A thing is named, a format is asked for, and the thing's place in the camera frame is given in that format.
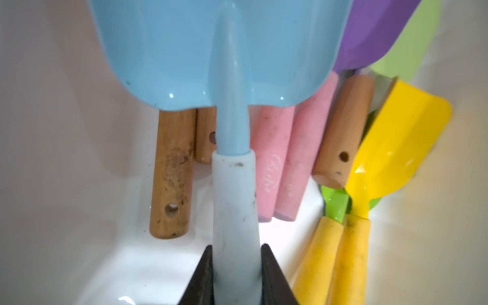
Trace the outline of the yellow plastic shovel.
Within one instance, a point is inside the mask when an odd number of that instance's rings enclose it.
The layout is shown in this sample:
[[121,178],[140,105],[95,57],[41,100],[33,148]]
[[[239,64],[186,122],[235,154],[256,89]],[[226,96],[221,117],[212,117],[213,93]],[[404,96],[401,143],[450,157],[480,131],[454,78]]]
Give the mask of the yellow plastic shovel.
[[404,187],[418,171],[452,116],[452,105],[398,78],[360,145],[346,192],[352,209],[330,283],[328,304],[364,304],[370,202]]

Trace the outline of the light blue shovel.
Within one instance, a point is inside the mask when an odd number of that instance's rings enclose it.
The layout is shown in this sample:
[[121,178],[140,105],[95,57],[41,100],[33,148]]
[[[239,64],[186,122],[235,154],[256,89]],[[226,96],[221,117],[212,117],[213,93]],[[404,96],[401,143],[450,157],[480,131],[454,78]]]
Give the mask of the light blue shovel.
[[213,296],[263,298],[252,105],[289,107],[332,71],[351,1],[89,1],[118,81],[162,111],[216,108]]

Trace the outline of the pink handled purple shovel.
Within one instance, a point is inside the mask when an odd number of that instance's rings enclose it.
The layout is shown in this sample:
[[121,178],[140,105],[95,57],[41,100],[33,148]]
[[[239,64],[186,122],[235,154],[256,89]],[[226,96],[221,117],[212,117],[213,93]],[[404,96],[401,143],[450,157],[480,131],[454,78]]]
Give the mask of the pink handled purple shovel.
[[303,102],[293,122],[274,217],[295,221],[315,164],[332,98],[344,70],[367,67],[386,55],[418,1],[353,1],[332,72]]

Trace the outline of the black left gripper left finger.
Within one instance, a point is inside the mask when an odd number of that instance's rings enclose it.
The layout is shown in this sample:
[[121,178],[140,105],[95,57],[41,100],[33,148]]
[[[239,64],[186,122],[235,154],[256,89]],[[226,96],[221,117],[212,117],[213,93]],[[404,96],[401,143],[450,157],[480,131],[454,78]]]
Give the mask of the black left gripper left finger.
[[178,305],[214,305],[212,245],[208,245]]

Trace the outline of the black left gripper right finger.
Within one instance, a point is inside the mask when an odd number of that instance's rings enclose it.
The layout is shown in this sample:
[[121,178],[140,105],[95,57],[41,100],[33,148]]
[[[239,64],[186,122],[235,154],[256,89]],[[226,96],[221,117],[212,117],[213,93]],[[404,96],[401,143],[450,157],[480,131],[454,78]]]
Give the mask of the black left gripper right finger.
[[288,282],[268,244],[261,246],[264,305],[298,305]]

